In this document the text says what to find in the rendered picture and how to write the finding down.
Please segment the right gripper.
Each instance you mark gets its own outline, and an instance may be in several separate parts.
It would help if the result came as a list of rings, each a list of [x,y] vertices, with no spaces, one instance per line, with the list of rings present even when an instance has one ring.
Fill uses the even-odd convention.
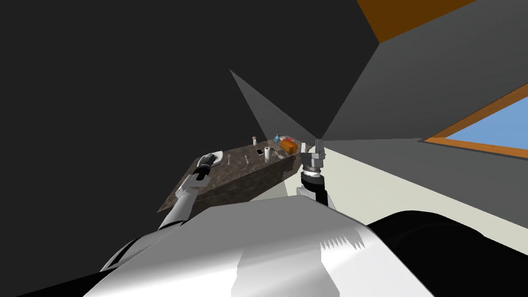
[[[306,143],[301,144],[301,162],[303,166],[323,166],[326,154],[322,151],[322,139],[315,141],[315,153],[306,153]]]

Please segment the white plate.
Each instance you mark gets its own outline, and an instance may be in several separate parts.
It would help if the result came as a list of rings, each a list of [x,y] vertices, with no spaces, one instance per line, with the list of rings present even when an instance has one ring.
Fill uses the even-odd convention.
[[[214,152],[213,154],[216,155],[217,159],[214,162],[214,164],[212,166],[209,166],[209,167],[217,166],[217,165],[219,165],[222,162],[222,158],[223,158],[223,152],[222,151],[217,151],[217,152]],[[197,168],[198,167],[202,167],[202,166],[200,166],[200,161],[198,161],[198,164],[197,164],[196,167]]]

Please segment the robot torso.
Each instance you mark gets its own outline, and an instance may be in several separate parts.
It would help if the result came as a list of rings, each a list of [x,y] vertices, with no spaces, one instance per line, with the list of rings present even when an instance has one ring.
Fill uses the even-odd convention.
[[[434,297],[368,227],[304,196],[217,206],[84,297]]]

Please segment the window with orange frame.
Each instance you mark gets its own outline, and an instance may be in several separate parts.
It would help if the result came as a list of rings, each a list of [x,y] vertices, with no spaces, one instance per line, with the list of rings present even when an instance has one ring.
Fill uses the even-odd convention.
[[[422,141],[528,160],[528,84]]]

